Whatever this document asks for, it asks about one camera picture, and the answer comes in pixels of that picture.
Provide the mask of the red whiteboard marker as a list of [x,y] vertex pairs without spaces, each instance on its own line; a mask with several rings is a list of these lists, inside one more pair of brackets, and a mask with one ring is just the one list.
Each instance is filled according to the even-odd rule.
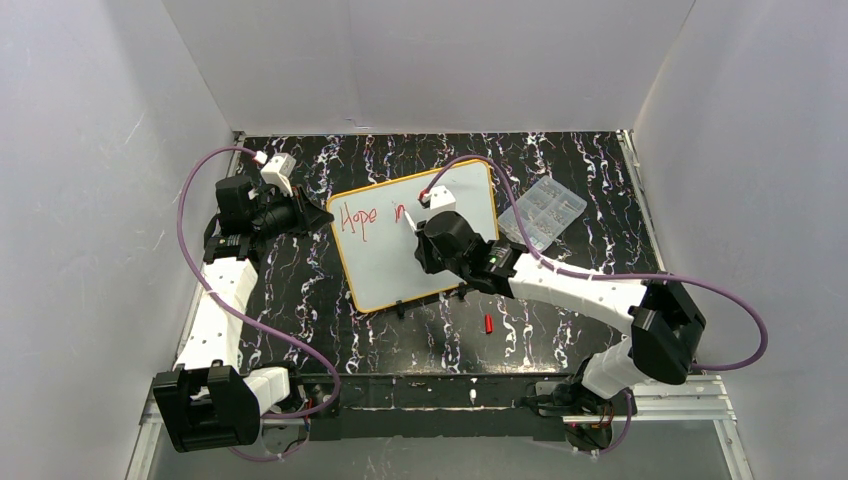
[[414,221],[414,219],[411,217],[411,215],[408,212],[405,212],[404,218],[405,218],[407,224],[409,225],[411,231],[413,233],[416,233],[418,231],[418,226],[417,226],[417,223]]

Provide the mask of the yellow framed whiteboard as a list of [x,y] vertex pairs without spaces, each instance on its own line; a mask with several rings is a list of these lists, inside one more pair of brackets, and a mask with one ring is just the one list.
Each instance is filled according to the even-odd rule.
[[[449,271],[430,275],[414,257],[410,222],[428,218],[418,196],[436,169],[335,194],[327,203],[332,231],[355,308],[372,313],[453,289]],[[482,160],[455,164],[436,183],[455,199],[457,212],[485,240],[499,237],[492,172]]]

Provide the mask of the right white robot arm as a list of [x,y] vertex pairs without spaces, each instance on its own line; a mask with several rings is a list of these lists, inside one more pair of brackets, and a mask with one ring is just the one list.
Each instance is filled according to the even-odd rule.
[[585,361],[582,391],[610,399],[648,379],[686,381],[706,322],[681,283],[601,280],[507,239],[486,240],[454,211],[418,222],[414,233],[414,256],[428,274],[450,272],[481,293],[562,307],[625,334]]

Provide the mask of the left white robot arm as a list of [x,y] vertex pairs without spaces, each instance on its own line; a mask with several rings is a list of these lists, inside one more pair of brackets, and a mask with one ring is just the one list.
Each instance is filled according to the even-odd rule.
[[207,224],[198,269],[204,281],[188,339],[174,367],[158,373],[152,393],[173,447],[180,453],[249,445],[265,414],[289,414],[311,405],[290,361],[243,375],[239,340],[247,304],[258,282],[267,243],[302,236],[332,215],[281,174],[263,184],[236,175],[216,184],[218,210]]

